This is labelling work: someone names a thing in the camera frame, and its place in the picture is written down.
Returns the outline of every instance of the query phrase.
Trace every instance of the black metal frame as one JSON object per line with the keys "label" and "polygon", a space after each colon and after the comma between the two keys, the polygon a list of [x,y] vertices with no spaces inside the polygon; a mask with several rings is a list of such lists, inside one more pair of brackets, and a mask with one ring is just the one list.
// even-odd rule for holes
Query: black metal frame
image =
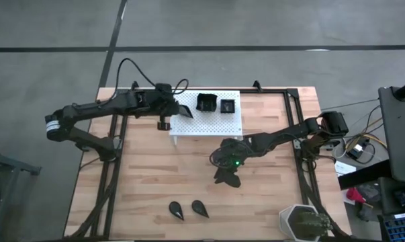
{"label": "black metal frame", "polygon": [[[299,99],[298,89],[296,89],[296,88],[263,89],[258,81],[254,82],[253,87],[254,88],[230,88],[230,89],[226,89],[226,90],[239,91],[241,93],[281,94],[284,97],[285,110],[286,110],[287,121],[288,121],[289,125],[293,126],[295,124],[295,121],[297,121],[297,122],[304,121],[304,116],[302,114],[302,107],[301,107],[301,103],[300,103],[300,99]],[[203,88],[202,87],[202,88],[195,88],[192,90],[209,91],[209,90],[225,90],[225,89]],[[290,103],[291,98],[295,102],[298,120],[294,120],[294,116],[292,114],[291,103]],[[120,128],[120,140],[125,139],[127,120],[128,120],[127,116],[124,116],[122,118],[122,125]],[[117,123],[118,123],[118,116],[113,115],[112,119],[111,119],[110,129],[109,129],[110,138],[113,138],[115,136]],[[103,239],[103,240],[109,239],[109,234],[111,231],[112,216],[113,216],[113,212],[114,212],[114,200],[116,197],[118,176],[119,176],[119,171],[120,171],[120,163],[121,163],[121,159],[122,159],[122,151],[123,151],[122,147],[123,147],[123,142],[121,142],[120,146],[118,147],[117,160],[112,162],[113,166],[114,166],[113,174],[112,174],[111,180],[109,182],[109,185],[106,188],[105,188],[105,186],[107,183],[107,174],[108,174],[110,163],[105,162],[103,164],[101,177],[100,177],[100,181],[99,181],[99,188],[98,188],[95,208],[91,211],[91,213],[87,217],[86,221],[82,224],[80,229],[76,233],[73,234],[73,236],[64,237],[63,240],[61,240],[61,241],[90,241],[90,239],[92,239],[93,241],[96,241],[96,240],[100,240],[100,239]],[[294,150],[296,171],[297,171],[297,175],[298,175],[299,185],[301,188],[302,203],[309,204],[308,197],[307,197],[307,195],[305,195],[305,193],[303,192],[303,189],[302,189],[304,183],[306,183],[306,178],[304,176],[304,170],[302,169],[302,161],[300,160],[300,152],[299,152],[299,149],[295,148],[293,143],[292,143],[292,148]],[[314,192],[315,197],[318,200],[320,200],[320,194],[318,191],[316,174],[314,173],[313,167],[309,166],[308,169],[309,169],[308,173],[310,176],[311,189]],[[104,224],[103,232],[101,235],[98,235],[100,212],[101,212],[102,208],[104,207],[107,200],[108,200],[108,205],[107,205],[107,210],[106,210],[105,224]],[[89,228],[91,228],[89,237],[85,237]]]}
{"label": "black metal frame", "polygon": [[0,197],[0,230],[1,230],[2,223],[5,218],[5,213],[7,212],[7,207],[10,203],[11,196],[13,195],[15,185],[19,177],[19,173],[21,171],[27,171],[31,175],[39,175],[41,167],[35,167],[33,165],[29,165],[27,163],[17,161],[9,157],[5,157],[0,154],[0,169],[9,171],[11,174],[8,177],[8,182],[5,185],[4,191],[1,192],[2,197]]}

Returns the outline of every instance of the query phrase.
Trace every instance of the black stand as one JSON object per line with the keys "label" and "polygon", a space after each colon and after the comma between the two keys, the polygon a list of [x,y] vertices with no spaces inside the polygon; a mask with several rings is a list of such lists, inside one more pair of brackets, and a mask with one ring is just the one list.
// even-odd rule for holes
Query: black stand
{"label": "black stand", "polygon": [[378,94],[389,160],[340,176],[342,190],[380,177],[405,182],[405,86],[382,87],[378,89]]}
{"label": "black stand", "polygon": [[21,161],[16,161],[15,159],[11,159],[0,154],[0,169],[8,170],[11,174],[9,176],[7,184],[5,185],[5,189],[1,192],[2,195],[0,197],[0,230],[1,230],[2,227],[1,225],[5,217],[9,201],[11,200],[11,196],[13,194],[15,185],[17,183],[19,172],[27,171],[31,175],[39,175],[41,167],[35,167],[33,165],[29,165]]}
{"label": "black stand", "polygon": [[[123,116],[122,118],[122,125],[120,127],[120,134],[119,139],[124,140],[126,134],[126,125],[128,123],[128,117]],[[109,233],[111,231],[111,222],[113,218],[113,211],[114,211],[114,200],[116,198],[116,190],[119,178],[119,171],[120,171],[120,163],[122,160],[122,147],[123,144],[120,142],[118,147],[113,146],[113,138],[115,137],[116,127],[118,124],[118,116],[113,115],[111,119],[111,126],[109,128],[109,136],[105,138],[98,138],[86,132],[77,132],[75,133],[78,139],[74,140],[77,143],[83,145],[90,145],[96,143],[99,154],[100,151],[104,152],[104,154],[110,156],[109,159],[101,159],[101,161],[108,161],[103,163],[102,172],[101,172],[101,179],[99,181],[99,188],[97,192],[96,198],[96,205],[93,210],[90,212],[89,216],[86,220],[81,224],[79,229],[75,231],[70,237],[64,237],[61,241],[107,241],[109,237]],[[113,166],[113,172],[111,176],[111,180],[107,185],[107,175],[110,165]],[[105,216],[105,225],[103,228],[102,235],[98,235],[98,228],[99,228],[99,215],[101,213],[102,208],[107,204],[107,211]],[[85,237],[87,232],[90,229],[90,234],[88,237]]]}

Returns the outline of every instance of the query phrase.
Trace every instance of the white label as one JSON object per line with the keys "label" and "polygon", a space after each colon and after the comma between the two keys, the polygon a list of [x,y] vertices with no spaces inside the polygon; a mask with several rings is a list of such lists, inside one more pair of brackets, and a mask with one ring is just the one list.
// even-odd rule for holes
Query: white label
{"label": "white label", "polygon": [[58,120],[50,121],[47,123],[47,132],[50,130],[55,130],[60,128],[60,124]]}
{"label": "white label", "polygon": [[395,214],[395,218],[405,218],[405,213],[404,214]]}

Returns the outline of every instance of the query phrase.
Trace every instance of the black container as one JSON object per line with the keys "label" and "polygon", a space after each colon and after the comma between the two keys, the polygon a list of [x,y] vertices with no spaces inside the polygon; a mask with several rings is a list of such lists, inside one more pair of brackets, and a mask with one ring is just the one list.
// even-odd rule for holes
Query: black container
{"label": "black container", "polygon": [[202,112],[214,112],[217,108],[217,95],[199,93],[197,95],[196,110]]}
{"label": "black container", "polygon": [[235,113],[235,100],[221,99],[220,100],[220,113],[233,114]]}

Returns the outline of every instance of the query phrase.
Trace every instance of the white pegboard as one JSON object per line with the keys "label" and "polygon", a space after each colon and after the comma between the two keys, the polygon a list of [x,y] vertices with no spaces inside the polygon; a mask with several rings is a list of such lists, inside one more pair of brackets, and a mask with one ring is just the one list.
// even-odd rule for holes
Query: white pegboard
{"label": "white pegboard", "polygon": [[[196,110],[197,95],[210,93],[217,95],[217,108],[215,112],[200,112]],[[242,136],[241,102],[239,91],[191,91],[187,90],[174,98],[189,107],[193,118],[174,115],[170,119],[171,136]],[[221,114],[220,100],[234,99],[235,113]]]}

